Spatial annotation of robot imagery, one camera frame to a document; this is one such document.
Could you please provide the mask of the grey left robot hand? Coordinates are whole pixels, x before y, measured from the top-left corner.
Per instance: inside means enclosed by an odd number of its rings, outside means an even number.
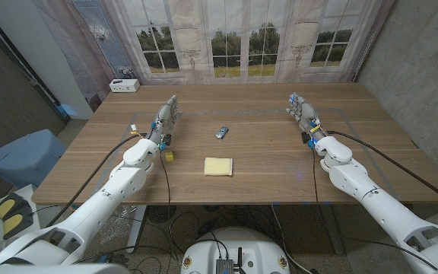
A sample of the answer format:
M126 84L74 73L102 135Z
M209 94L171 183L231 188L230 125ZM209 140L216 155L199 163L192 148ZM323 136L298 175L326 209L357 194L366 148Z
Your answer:
M171 134L176 121L181 115L177 96L173 95L157 112L152 129L146 135L146 138L156 144L161 143L166 135Z

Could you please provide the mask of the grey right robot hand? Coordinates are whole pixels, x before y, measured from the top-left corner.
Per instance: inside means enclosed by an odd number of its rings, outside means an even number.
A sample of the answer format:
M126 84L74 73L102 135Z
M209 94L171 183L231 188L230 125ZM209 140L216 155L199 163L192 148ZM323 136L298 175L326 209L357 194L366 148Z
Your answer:
M286 111L297 122L304 144L313 147L320 139L327 136L322 129L318 113L303 97L293 92L289 104L290 107Z

